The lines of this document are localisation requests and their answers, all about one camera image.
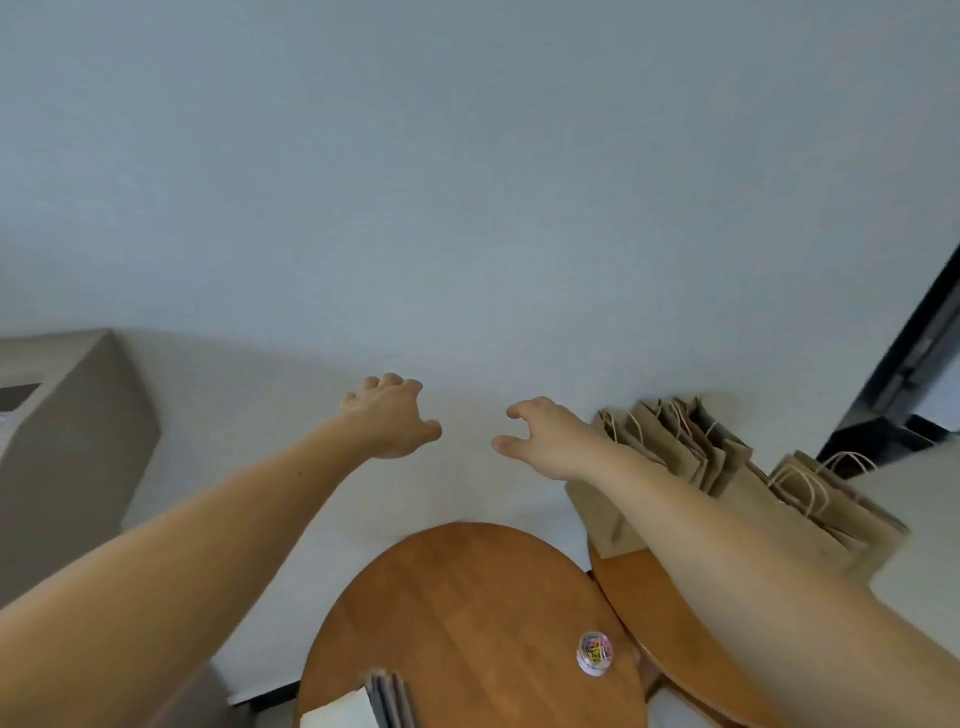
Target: stack of paper bags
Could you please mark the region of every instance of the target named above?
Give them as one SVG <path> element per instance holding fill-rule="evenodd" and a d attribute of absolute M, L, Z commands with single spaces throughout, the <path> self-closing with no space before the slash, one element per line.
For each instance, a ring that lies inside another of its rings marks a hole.
<path fill-rule="evenodd" d="M 868 583 L 909 535 L 902 522 L 801 452 L 768 477 L 751 462 L 753 450 L 700 399 L 639 401 L 629 412 L 608 408 L 592 426 L 716 498 L 798 557 L 859 583 Z M 646 548 L 592 485 L 570 481 L 566 491 L 600 558 Z"/>
<path fill-rule="evenodd" d="M 713 442 L 698 420 L 713 425 L 698 400 L 691 406 L 675 398 L 651 404 L 639 401 L 629 412 L 612 407 L 601 410 L 592 426 L 683 482 L 716 495 L 723 491 L 733 470 L 750 459 L 752 451 L 738 441 L 727 448 L 719 439 Z M 600 558 L 646 548 L 616 506 L 592 485 L 572 480 L 566 484 L 566 492 Z"/>

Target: wooden tabletop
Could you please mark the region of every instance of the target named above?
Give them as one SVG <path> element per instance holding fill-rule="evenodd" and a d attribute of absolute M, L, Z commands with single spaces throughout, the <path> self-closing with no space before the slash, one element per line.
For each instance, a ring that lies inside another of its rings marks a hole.
<path fill-rule="evenodd" d="M 589 545 L 593 576 L 617 615 L 674 683 L 738 723 L 780 728 L 772 703 L 693 614 L 649 550 L 601 559 Z"/>
<path fill-rule="evenodd" d="M 599 678 L 576 661 L 592 630 L 614 649 Z M 384 667 L 410 683 L 423 728 L 645 728 L 628 639 L 596 585 L 552 546 L 451 523 L 397 544 L 340 596 L 307 658 L 296 724 Z"/>

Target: stack of papers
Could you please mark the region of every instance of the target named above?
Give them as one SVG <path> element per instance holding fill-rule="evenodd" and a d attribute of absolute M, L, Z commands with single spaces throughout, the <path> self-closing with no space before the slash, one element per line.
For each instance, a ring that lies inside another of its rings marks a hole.
<path fill-rule="evenodd" d="M 420 728 L 420 723 L 403 679 L 376 669 L 365 687 L 304 715 L 300 728 Z"/>

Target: dark slot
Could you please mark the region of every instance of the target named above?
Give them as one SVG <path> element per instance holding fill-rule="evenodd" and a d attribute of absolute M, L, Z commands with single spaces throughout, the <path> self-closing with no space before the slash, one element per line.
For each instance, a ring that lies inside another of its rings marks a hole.
<path fill-rule="evenodd" d="M 15 387 L 0 387 L 0 415 L 15 412 L 39 386 L 39 384 L 19 384 Z"/>

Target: left hand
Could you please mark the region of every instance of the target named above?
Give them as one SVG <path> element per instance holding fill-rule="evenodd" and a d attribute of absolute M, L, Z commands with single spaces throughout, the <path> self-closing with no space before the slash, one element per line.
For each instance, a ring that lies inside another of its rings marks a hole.
<path fill-rule="evenodd" d="M 444 434 L 436 420 L 420 418 L 417 395 L 423 385 L 398 375 L 368 376 L 359 394 L 349 392 L 340 414 L 356 424 L 368 439 L 372 457 L 406 457 Z"/>

